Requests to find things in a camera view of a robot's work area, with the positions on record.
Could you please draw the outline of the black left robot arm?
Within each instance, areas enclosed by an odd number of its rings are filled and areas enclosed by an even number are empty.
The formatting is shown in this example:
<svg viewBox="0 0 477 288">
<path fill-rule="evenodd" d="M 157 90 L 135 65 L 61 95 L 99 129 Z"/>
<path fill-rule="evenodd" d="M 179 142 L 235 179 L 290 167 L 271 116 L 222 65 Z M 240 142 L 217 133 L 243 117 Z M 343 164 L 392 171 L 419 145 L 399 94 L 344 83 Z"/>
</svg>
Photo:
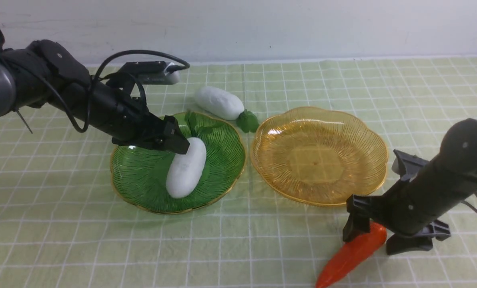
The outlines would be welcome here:
<svg viewBox="0 0 477 288">
<path fill-rule="evenodd" d="M 186 61 L 150 50 L 129 50 L 105 60 L 91 75 L 63 46 L 33 41 L 27 48 L 0 49 L 0 117 L 24 106 L 50 104 L 66 113 L 75 129 L 89 126 L 118 146 L 186 154 L 189 142 L 173 116 L 147 107 L 146 84 L 176 84 Z"/>
</svg>

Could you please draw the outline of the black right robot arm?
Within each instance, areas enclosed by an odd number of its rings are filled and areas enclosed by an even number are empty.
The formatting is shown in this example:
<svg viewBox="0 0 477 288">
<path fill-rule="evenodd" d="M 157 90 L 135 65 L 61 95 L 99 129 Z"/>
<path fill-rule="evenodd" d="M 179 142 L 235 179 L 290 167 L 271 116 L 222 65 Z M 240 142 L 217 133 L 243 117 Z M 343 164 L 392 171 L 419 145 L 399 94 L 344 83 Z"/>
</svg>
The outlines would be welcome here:
<svg viewBox="0 0 477 288">
<path fill-rule="evenodd" d="M 451 126 L 430 161 L 396 149 L 394 155 L 397 182 L 383 195 L 347 199 L 343 241 L 370 232 L 374 221 L 393 233 L 387 255 L 432 250 L 433 239 L 451 236 L 449 225 L 439 218 L 477 192 L 477 120 Z"/>
</svg>

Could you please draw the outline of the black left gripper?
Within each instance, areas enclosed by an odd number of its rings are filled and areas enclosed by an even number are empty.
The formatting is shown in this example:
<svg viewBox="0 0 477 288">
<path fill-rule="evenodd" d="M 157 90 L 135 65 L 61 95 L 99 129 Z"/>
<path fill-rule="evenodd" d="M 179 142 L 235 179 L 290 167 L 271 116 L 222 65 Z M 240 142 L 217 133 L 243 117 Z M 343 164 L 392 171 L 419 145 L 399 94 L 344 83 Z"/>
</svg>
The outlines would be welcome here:
<svg viewBox="0 0 477 288">
<path fill-rule="evenodd" d="M 76 131 L 86 129 L 76 120 L 87 123 L 112 137 L 119 146 L 139 146 L 150 150 L 170 151 L 185 155 L 190 146 L 174 116 L 158 118 L 149 112 L 143 101 L 130 94 L 96 82 L 92 93 L 76 82 L 58 84 L 58 108 L 64 110 Z"/>
</svg>

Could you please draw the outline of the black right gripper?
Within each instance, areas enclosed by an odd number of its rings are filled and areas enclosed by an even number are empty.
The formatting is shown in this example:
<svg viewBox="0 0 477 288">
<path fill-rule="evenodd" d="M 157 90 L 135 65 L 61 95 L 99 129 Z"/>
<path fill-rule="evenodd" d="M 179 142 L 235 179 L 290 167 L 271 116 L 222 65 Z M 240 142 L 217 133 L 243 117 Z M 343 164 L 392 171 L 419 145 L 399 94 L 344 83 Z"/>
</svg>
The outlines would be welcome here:
<svg viewBox="0 0 477 288">
<path fill-rule="evenodd" d="M 477 191 L 477 158 L 465 153 L 440 153 L 411 182 L 398 180 L 379 197 L 372 220 L 394 234 L 385 244 L 389 256 L 433 249 L 433 239 L 451 236 L 449 225 L 437 220 Z M 342 240 L 370 233 L 371 197 L 351 195 Z"/>
</svg>

